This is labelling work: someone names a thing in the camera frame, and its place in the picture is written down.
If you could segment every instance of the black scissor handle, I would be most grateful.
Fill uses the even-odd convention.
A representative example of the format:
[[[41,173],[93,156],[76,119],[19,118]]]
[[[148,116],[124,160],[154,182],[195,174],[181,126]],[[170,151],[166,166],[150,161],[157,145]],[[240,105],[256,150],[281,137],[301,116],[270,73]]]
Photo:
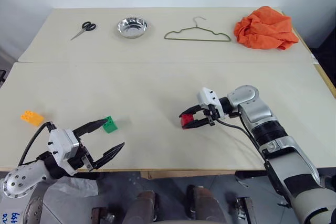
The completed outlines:
[[[85,31],[92,31],[96,28],[95,23],[91,23],[90,21],[86,21],[82,24],[82,28],[85,29]]]

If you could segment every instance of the green lego brick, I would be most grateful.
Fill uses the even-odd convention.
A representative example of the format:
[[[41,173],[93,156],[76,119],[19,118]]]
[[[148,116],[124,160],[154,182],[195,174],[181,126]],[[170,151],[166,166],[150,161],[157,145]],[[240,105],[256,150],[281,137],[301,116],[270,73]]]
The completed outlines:
[[[107,133],[111,133],[112,131],[115,131],[118,129],[118,127],[115,125],[114,121],[112,120],[111,116],[108,116],[105,119],[107,119],[107,122],[103,124],[103,128]]]

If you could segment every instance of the silver bowl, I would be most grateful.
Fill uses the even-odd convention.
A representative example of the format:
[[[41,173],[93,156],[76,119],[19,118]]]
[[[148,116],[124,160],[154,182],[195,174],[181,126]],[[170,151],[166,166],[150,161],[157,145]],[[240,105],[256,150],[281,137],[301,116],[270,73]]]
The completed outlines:
[[[120,34],[129,39],[135,39],[145,33],[147,23],[142,18],[125,18],[118,23],[118,31]]]

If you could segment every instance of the orange cloth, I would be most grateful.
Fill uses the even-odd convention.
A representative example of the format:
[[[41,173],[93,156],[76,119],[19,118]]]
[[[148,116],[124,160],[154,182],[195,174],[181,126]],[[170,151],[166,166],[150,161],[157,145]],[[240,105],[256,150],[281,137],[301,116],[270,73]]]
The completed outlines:
[[[236,24],[237,41],[249,48],[287,49],[299,39],[292,33],[290,17],[263,6]]]

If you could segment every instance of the yellow lego brick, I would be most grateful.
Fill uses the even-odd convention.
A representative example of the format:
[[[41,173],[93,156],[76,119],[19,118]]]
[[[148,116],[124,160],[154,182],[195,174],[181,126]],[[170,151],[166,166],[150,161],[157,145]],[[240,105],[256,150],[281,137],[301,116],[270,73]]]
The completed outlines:
[[[25,113],[21,115],[21,119],[34,126],[39,126],[43,122],[44,117],[37,114],[36,112],[26,110]]]

